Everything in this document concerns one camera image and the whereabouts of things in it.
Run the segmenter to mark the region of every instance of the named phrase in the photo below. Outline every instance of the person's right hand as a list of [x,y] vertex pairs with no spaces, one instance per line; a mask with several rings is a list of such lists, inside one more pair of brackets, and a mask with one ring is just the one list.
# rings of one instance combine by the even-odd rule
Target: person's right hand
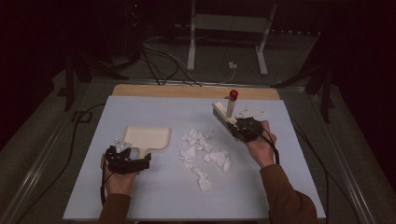
[[[267,131],[262,132],[262,136],[266,137],[270,142],[276,143],[276,136],[270,131],[268,120],[262,122],[262,127]],[[274,149],[261,137],[254,141],[246,142],[250,156],[256,161],[261,168],[274,164]]]

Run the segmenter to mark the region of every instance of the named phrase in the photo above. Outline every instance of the white stand leg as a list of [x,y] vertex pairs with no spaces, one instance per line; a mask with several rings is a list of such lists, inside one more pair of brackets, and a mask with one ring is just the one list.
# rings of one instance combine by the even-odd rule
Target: white stand leg
[[195,0],[191,2],[191,36],[190,36],[190,50],[189,59],[187,60],[187,70],[194,71],[195,66]]
[[256,46],[256,54],[257,54],[257,61],[260,67],[260,74],[262,76],[268,75],[267,65],[265,64],[264,55],[262,54],[262,50],[260,50],[260,46]]
[[256,46],[257,62],[259,63],[260,74],[262,76],[268,76],[267,65],[265,64],[264,55],[262,54],[262,52],[264,50],[265,42],[268,39],[268,35],[270,34],[272,21],[275,16],[276,7],[277,5],[272,6],[270,16],[267,22],[265,23],[265,29],[264,32],[262,33],[262,42],[260,43],[259,46]]

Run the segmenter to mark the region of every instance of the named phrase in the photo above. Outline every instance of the red cap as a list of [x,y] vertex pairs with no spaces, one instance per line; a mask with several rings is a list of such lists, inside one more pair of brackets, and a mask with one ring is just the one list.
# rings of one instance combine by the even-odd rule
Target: red cap
[[236,90],[230,91],[230,98],[229,98],[229,99],[230,99],[231,101],[235,101],[236,98],[238,98],[238,91],[236,91]]

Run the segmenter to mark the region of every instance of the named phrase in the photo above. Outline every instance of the brown sleeve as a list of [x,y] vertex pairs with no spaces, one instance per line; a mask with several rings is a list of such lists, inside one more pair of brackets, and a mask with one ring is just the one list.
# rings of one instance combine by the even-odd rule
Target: brown sleeve
[[274,224],[318,223],[314,203],[308,196],[294,190],[280,165],[266,166],[260,174]]
[[129,210],[131,197],[125,194],[107,195],[105,205],[99,217],[99,224],[123,224]]

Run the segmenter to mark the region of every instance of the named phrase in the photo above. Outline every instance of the white board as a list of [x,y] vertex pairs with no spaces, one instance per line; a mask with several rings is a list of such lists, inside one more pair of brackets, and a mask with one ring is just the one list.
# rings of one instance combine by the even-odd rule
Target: white board
[[[211,104],[216,100],[227,104],[224,99],[110,96],[65,209],[64,219],[99,217],[102,210],[100,159],[116,138],[122,138],[127,126],[171,128],[168,147],[152,153],[150,168],[141,172],[134,182],[129,219],[268,218],[260,167],[251,159],[245,145],[235,141],[212,115]],[[255,119],[269,120],[271,131],[277,136],[280,164],[290,183],[313,200],[318,217],[325,217],[283,101],[238,100],[234,112],[247,105],[264,111],[263,116]],[[206,163],[199,156],[195,158],[194,164],[213,182],[212,189],[206,192],[200,191],[197,176],[179,159],[180,150],[188,147],[180,138],[191,128],[213,130],[208,142],[231,152],[233,165],[225,174],[215,163]]]

